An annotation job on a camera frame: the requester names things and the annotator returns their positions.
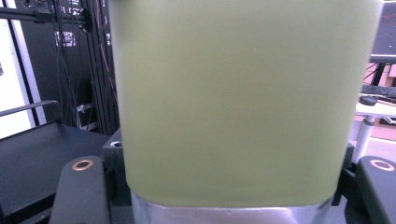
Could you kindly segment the light wooden desk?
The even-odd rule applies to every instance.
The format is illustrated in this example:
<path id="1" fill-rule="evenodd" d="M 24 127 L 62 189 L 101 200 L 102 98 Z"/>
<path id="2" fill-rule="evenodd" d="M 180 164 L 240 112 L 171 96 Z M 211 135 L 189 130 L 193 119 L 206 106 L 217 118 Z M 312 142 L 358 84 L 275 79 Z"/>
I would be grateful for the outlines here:
<path id="1" fill-rule="evenodd" d="M 388 124 L 396 124 L 396 106 L 381 103 L 375 105 L 357 103 L 355 115 L 362 117 L 362 120 L 353 121 L 349 140 L 356 142 L 352 161 L 358 163 L 366 152 L 375 120 L 384 119 Z"/>

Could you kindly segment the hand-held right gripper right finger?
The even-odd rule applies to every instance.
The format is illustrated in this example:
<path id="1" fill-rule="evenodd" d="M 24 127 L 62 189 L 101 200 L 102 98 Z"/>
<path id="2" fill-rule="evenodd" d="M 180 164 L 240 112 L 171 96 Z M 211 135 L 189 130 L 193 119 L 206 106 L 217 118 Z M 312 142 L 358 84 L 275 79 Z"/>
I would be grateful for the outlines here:
<path id="1" fill-rule="evenodd" d="M 345 198 L 351 224 L 396 224 L 396 163 L 377 156 L 353 161 L 354 151 L 347 144 L 332 206 Z"/>

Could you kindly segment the black keyboard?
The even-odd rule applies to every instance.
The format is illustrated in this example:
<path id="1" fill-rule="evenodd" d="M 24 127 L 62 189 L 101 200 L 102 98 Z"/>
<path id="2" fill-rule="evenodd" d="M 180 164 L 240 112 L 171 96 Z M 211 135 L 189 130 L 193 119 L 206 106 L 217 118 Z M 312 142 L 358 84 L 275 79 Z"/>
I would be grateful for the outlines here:
<path id="1" fill-rule="evenodd" d="M 382 95 L 385 97 L 396 99 L 396 87 L 363 85 L 361 88 L 361 94 Z"/>

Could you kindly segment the dark monitor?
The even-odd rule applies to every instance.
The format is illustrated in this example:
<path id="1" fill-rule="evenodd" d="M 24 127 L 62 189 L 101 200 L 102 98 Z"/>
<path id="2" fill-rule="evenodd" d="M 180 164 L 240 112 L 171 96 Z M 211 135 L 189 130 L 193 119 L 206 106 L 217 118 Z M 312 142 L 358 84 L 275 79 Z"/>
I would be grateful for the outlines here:
<path id="1" fill-rule="evenodd" d="M 384 2 L 371 63 L 396 63 L 396 0 Z"/>

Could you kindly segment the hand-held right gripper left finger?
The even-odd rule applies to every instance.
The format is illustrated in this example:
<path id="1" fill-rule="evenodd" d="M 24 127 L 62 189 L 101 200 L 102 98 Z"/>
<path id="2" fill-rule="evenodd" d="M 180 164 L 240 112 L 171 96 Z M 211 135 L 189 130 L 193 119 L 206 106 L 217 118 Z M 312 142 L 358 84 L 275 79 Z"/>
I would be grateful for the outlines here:
<path id="1" fill-rule="evenodd" d="M 132 199 L 126 183 L 121 133 L 62 169 L 49 224 L 132 224 Z"/>

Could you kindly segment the green and white container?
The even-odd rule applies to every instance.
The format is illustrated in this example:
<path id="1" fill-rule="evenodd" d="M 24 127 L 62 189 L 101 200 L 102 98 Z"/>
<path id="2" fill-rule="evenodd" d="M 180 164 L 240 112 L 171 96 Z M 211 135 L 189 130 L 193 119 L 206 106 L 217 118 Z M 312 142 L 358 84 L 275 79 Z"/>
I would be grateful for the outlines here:
<path id="1" fill-rule="evenodd" d="M 383 0 L 108 0 L 134 224 L 323 224 Z"/>

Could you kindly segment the white wall panel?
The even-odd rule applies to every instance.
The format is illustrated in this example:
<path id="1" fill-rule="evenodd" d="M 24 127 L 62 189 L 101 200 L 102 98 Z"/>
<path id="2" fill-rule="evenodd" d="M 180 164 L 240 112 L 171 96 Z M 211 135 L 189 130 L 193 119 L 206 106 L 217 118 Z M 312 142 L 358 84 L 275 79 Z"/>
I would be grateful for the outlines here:
<path id="1" fill-rule="evenodd" d="M 21 22 L 0 19 L 0 112 L 41 101 Z M 0 139 L 47 121 L 44 109 L 0 117 Z"/>

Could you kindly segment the black computer mouse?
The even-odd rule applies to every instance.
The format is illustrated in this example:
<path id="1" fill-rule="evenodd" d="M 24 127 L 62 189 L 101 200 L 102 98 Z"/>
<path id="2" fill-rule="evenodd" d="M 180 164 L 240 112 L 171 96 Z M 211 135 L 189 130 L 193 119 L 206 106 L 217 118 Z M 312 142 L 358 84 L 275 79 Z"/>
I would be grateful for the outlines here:
<path id="1" fill-rule="evenodd" d="M 362 105 L 374 106 L 377 103 L 377 99 L 374 96 L 361 96 L 359 103 Z"/>

